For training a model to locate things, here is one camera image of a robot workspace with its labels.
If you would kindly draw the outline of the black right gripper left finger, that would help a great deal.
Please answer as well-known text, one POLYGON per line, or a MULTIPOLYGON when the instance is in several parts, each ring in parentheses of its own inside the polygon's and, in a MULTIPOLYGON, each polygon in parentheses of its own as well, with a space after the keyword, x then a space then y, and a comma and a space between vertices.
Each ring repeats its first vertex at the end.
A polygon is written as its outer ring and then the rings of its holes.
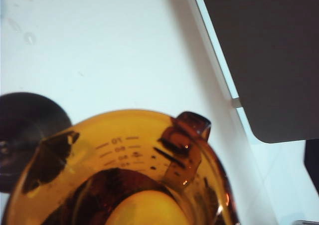
POLYGON ((75 225, 79 208, 77 202, 80 194, 87 187, 88 182, 84 182, 74 190, 65 201, 47 217, 48 225, 75 225))

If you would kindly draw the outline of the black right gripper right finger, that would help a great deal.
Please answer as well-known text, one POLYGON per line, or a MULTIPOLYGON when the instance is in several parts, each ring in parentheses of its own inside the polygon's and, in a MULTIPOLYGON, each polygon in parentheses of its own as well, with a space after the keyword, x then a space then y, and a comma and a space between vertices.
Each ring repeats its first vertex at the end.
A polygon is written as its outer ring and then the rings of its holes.
POLYGON ((225 225, 216 192, 208 183, 207 177, 203 178, 203 187, 196 193, 197 206, 201 209, 204 225, 225 225))

